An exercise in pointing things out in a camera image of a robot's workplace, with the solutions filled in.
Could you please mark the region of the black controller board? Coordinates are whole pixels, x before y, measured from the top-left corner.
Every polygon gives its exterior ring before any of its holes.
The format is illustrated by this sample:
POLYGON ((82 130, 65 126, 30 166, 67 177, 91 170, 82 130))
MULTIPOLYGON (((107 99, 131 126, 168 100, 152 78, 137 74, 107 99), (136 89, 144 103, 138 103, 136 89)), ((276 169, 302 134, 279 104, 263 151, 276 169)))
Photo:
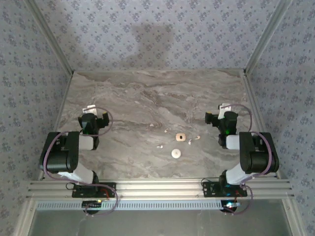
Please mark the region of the black controller board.
POLYGON ((224 213, 234 213, 241 204, 237 201, 221 200, 222 209, 224 213))
POLYGON ((94 215, 99 212, 102 206, 102 200, 83 201, 81 208, 86 215, 94 215))

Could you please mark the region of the aluminium table side rail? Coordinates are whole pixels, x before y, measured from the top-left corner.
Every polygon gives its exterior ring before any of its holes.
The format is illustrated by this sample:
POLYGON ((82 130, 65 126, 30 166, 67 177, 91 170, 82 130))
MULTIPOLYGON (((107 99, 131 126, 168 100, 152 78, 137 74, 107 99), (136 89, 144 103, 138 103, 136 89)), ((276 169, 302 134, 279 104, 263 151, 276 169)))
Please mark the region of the aluminium table side rail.
POLYGON ((58 127, 59 127, 60 120, 61 120, 61 117, 62 117, 62 112, 63 112, 63 109, 64 109, 64 104, 65 104, 65 101, 66 101, 66 98, 67 98, 67 94, 68 94, 68 91, 69 91, 69 88, 70 88, 70 85, 71 85, 71 80, 73 78, 74 72, 75 71, 73 70, 72 73, 71 73, 70 79, 67 82, 67 85, 65 87, 65 91, 64 91, 64 94, 63 94, 61 105, 59 107, 59 112, 58 112, 57 119, 56 119, 56 122, 55 122, 54 127, 53 127, 53 131, 58 131, 58 127))
POLYGON ((244 70, 241 70, 240 75, 241 78, 243 79, 244 89, 246 91, 248 103, 252 112, 253 120, 252 130, 258 132, 267 132, 265 122, 263 120, 262 113, 258 105, 257 98, 251 85, 251 81, 244 72, 244 70))

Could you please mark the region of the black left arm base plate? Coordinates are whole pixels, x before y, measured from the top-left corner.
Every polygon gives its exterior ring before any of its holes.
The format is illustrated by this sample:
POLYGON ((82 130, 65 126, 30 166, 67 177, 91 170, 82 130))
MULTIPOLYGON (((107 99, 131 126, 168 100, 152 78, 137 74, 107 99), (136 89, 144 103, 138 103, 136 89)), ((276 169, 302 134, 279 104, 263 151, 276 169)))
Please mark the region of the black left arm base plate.
POLYGON ((116 190, 115 182, 101 182, 102 186, 74 185, 72 188, 73 198, 114 198, 116 190))

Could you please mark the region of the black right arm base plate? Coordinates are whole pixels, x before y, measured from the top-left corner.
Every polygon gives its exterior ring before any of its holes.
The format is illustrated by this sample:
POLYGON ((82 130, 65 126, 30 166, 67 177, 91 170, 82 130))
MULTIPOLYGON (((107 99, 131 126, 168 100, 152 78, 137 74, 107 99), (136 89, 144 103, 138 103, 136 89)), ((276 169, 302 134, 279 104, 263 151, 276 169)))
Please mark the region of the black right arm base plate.
POLYGON ((247 191, 239 185, 223 184, 220 182, 202 182, 203 195, 210 197, 247 197, 247 191))

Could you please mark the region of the aluminium mounting rail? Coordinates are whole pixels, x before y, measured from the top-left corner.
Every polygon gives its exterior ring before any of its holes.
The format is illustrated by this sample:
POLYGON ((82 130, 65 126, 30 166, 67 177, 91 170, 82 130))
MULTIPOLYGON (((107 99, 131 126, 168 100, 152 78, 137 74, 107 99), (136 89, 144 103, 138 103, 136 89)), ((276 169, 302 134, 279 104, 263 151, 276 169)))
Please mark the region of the aluminium mounting rail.
MULTIPOLYGON (((121 179, 115 180, 118 196, 124 200, 197 200, 203 198, 199 178, 121 179)), ((275 177, 259 177, 247 185, 255 199, 294 197, 290 182, 275 177)), ((37 199, 69 199, 72 191, 64 181, 32 181, 27 197, 37 199)))

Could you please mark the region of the aluminium frame post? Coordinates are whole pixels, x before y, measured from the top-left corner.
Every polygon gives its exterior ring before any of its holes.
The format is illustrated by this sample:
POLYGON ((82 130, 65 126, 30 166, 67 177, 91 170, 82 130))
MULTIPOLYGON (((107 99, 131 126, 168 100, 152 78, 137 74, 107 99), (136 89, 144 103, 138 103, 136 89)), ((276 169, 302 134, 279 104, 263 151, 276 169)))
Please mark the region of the aluminium frame post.
POLYGON ((65 73, 71 77, 73 75, 71 66, 69 62, 67 61, 67 58, 64 52, 59 46, 56 37, 54 36, 52 30, 50 29, 48 22, 46 21, 36 1, 35 0, 23 0, 23 1, 26 4, 31 15, 33 16, 35 22, 37 23, 41 33, 44 35, 47 43, 49 44, 55 56, 57 57, 58 61, 60 62, 61 67, 63 68, 65 73))
POLYGON ((272 13, 267 26, 265 27, 260 39, 258 40, 258 43, 251 54, 246 67, 244 69, 244 74, 246 76, 251 75, 254 68, 256 67, 259 59, 261 58, 266 46, 270 42, 273 34, 275 33, 277 27, 281 23, 284 15, 286 14, 288 8, 292 4, 293 0, 279 0, 278 4, 276 5, 276 8, 274 12, 272 13))

